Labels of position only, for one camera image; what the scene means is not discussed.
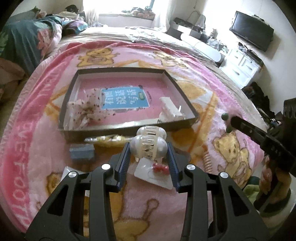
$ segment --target black tv screen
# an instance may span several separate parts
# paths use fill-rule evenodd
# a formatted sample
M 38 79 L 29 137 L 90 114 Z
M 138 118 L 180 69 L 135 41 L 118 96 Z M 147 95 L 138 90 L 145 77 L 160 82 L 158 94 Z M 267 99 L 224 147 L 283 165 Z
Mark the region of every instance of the black tv screen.
M 233 24 L 229 30 L 264 52 L 273 40 L 274 34 L 273 28 L 241 12 L 235 13 Z

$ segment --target white plastic piece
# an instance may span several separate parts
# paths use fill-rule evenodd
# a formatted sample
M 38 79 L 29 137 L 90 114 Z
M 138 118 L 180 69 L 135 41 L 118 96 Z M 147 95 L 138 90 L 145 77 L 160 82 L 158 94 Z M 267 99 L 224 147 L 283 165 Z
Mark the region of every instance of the white plastic piece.
M 147 158 L 142 158 L 137 165 L 134 176 L 149 183 L 171 190 L 173 188 L 170 175 L 156 173 L 153 171 L 153 162 Z
M 184 115 L 177 109 L 170 97 L 161 97 L 162 112 L 159 115 L 161 122 L 171 122 L 184 120 Z
M 149 160 L 161 162 L 168 152 L 168 145 L 161 137 L 138 135 L 131 140 L 130 151 L 136 158 L 146 157 Z
M 163 138 L 164 140 L 167 137 L 164 128 L 158 126 L 143 126 L 137 131 L 137 135 L 155 135 Z

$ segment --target window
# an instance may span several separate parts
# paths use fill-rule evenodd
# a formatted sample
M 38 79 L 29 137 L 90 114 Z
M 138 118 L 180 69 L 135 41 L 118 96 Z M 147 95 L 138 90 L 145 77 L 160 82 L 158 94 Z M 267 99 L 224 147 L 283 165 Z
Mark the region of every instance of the window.
M 153 7 L 154 0 L 105 0 L 96 7 L 103 13 L 120 13 L 122 10 L 131 10 L 133 7 Z

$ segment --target blue sponge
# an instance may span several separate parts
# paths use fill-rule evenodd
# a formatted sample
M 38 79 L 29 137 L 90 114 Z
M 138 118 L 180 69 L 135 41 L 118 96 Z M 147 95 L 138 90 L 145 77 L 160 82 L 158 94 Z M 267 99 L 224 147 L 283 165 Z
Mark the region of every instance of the blue sponge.
M 95 160 L 93 144 L 72 144 L 70 146 L 70 156 L 75 163 L 86 163 Z

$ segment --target fleece blanket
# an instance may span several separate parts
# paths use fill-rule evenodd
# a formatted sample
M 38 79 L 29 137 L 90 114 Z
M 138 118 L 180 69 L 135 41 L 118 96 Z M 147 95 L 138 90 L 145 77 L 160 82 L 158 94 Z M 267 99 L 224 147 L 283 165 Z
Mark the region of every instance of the fleece blanket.
M 30 76 L 61 26 L 61 19 L 55 16 L 4 25 L 0 33 L 0 58 L 19 65 Z
M 165 47 L 114 41 L 70 43 L 41 63 L 28 80 L 0 145 L 1 205 L 10 220 L 26 231 L 58 185 L 65 166 L 88 172 L 121 148 L 96 148 L 98 159 L 73 164 L 69 144 L 57 129 L 62 100 L 79 68 L 145 67 L 166 69 L 176 79 L 200 121 L 190 129 L 169 133 L 168 141 L 191 155 L 191 163 L 207 172 L 228 172 L 244 186 L 263 151 L 244 134 L 226 133 L 221 114 L 251 117 L 216 75 L 196 58 Z M 119 194 L 111 194 L 112 217 L 118 240 L 180 240 L 186 194 L 139 180 L 132 174 Z M 88 235 L 85 202 L 84 235 Z

